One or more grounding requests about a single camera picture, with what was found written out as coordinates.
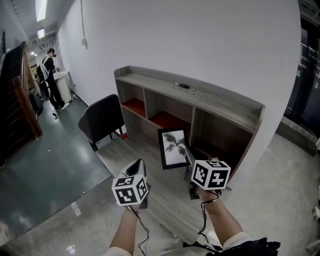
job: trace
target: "wrist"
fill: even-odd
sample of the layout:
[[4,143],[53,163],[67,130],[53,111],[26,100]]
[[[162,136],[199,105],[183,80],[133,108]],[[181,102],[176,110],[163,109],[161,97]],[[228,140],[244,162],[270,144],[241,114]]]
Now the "wrist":
[[210,191],[203,190],[201,193],[201,198],[203,202],[212,201],[212,200],[214,200],[215,202],[221,198],[221,195],[222,195],[221,190],[210,190]]

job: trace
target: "chair leg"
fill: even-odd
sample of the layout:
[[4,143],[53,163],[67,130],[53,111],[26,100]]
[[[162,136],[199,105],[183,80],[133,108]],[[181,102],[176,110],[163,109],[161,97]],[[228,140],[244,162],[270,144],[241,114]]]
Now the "chair leg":
[[93,151],[96,152],[98,150],[97,145],[95,143],[92,143],[90,140],[88,140],[88,142],[90,143],[90,146],[93,149]]

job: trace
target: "forearm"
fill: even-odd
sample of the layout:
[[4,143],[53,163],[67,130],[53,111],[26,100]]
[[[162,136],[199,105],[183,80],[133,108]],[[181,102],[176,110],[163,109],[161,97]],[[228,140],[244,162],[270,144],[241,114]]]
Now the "forearm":
[[205,208],[222,246],[229,238],[243,232],[239,222],[231,215],[221,200],[208,203]]
[[110,244],[110,248],[118,247],[133,255],[135,249],[136,229],[136,217],[129,210],[125,209],[118,230]]

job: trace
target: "ceiling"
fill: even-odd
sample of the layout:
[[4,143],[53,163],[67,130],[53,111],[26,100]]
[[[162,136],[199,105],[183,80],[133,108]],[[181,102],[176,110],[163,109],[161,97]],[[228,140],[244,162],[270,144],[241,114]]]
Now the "ceiling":
[[[28,48],[42,45],[56,37],[59,24],[63,21],[74,0],[47,0],[46,16],[37,22],[35,0],[10,0],[13,10],[29,38]],[[38,29],[44,28],[45,37],[38,38]]]

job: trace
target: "black cable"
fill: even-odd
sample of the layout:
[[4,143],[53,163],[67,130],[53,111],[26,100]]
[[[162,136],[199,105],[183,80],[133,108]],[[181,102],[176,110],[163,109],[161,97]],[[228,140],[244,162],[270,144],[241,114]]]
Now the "black cable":
[[140,216],[138,214],[135,215],[137,217],[137,219],[139,220],[141,226],[143,227],[143,229],[146,231],[146,239],[143,240],[141,243],[138,244],[139,249],[141,250],[141,252],[143,253],[144,256],[147,256],[147,242],[149,239],[149,233],[150,230],[143,224],[142,220],[140,219]]
[[207,190],[207,192],[215,195],[216,198],[201,203],[201,211],[202,211],[202,216],[203,216],[203,222],[204,223],[203,223],[203,227],[199,230],[198,234],[202,235],[205,238],[205,240],[208,243],[208,245],[210,245],[210,242],[209,242],[207,236],[203,233],[203,231],[206,229],[206,223],[207,223],[206,205],[212,203],[213,201],[215,201],[217,199],[219,199],[221,197],[221,195],[218,196],[216,193],[211,192],[209,190]]

